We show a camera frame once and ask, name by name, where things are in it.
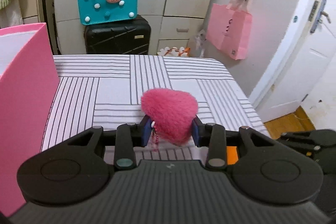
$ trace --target pink fluffy object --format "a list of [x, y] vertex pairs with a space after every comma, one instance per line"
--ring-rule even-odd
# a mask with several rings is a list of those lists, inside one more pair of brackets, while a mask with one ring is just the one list
[[142, 110], [152, 121], [158, 136], [176, 145], [185, 144], [191, 136], [192, 120], [198, 103], [190, 93], [169, 89], [152, 89], [141, 97]]

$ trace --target drawer handle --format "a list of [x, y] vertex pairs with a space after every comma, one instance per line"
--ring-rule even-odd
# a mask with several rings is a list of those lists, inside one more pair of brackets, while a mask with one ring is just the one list
[[176, 29], [176, 32], [189, 32], [189, 29]]

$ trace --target pink box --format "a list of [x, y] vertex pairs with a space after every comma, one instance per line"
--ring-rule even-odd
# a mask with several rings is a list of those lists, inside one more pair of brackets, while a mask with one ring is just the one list
[[45, 23], [0, 29], [0, 211], [6, 216], [25, 203], [16, 172], [41, 150], [58, 83]]

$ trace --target striped tablecloth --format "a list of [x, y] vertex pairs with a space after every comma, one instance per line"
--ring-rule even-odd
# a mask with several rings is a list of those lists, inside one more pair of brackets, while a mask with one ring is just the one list
[[[51, 106], [41, 150], [46, 150], [91, 126], [116, 129], [140, 122], [142, 93], [168, 88], [191, 93], [198, 101], [198, 117], [227, 130], [247, 125], [268, 135], [254, 108], [225, 66], [214, 59], [151, 55], [54, 56], [60, 84]], [[159, 142], [135, 148], [137, 161], [205, 160], [207, 148], [193, 141], [184, 147]], [[105, 161], [113, 162], [114, 147], [107, 147]]]

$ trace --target ribbed gray surface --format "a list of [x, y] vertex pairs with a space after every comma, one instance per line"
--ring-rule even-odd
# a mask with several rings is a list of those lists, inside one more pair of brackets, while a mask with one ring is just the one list
[[313, 203], [268, 207], [241, 195], [223, 173], [198, 161], [147, 161], [118, 172], [96, 197], [65, 208], [32, 203], [11, 217], [34, 224], [319, 224], [328, 218]]

